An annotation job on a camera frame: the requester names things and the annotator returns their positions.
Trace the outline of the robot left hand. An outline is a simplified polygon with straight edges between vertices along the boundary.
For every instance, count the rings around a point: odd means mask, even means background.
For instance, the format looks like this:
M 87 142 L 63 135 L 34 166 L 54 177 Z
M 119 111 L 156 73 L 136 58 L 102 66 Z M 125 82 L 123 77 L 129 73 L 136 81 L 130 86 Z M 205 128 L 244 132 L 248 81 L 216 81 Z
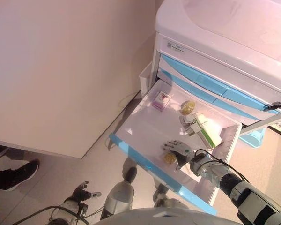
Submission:
M 72 193 L 72 197 L 78 201 L 83 202 L 90 198 L 98 198 L 102 195 L 101 192 L 88 192 L 86 190 L 88 186 L 88 181 L 81 183 Z

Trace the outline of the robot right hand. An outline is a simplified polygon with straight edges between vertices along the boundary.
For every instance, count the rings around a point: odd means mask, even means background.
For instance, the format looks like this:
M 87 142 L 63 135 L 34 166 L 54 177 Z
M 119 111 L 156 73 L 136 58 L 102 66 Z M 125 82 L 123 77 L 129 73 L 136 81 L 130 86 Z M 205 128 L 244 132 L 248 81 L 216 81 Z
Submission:
M 169 165 L 175 165 L 176 171 L 190 163 L 194 157 L 194 150 L 192 150 L 186 143 L 179 140 L 164 143 L 162 149 L 164 151 L 164 162 Z

